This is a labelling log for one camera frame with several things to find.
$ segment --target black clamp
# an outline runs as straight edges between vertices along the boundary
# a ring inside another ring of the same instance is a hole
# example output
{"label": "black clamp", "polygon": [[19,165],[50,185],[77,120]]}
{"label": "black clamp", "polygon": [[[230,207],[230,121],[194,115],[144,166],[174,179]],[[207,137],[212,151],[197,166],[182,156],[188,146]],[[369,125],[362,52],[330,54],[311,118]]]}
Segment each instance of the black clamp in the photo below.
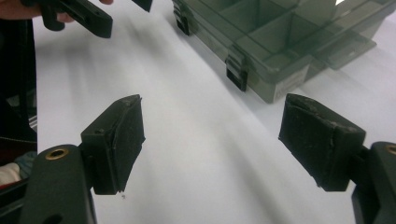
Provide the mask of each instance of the black clamp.
{"label": "black clamp", "polygon": [[279,140],[319,187],[345,191],[356,184],[352,202],[358,224],[396,223],[396,144],[364,147],[365,131],[303,96],[288,94]]}

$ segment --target gray plastic storage box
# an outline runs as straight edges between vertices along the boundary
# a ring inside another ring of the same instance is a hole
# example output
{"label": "gray plastic storage box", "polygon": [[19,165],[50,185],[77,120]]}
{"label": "gray plastic storage box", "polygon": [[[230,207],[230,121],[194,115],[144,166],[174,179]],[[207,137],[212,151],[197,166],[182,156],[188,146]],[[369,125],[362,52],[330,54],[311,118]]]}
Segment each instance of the gray plastic storage box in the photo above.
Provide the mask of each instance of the gray plastic storage box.
{"label": "gray plastic storage box", "polygon": [[177,26],[197,35],[241,90],[267,103],[326,67],[338,69],[375,46],[396,0],[173,0]]}

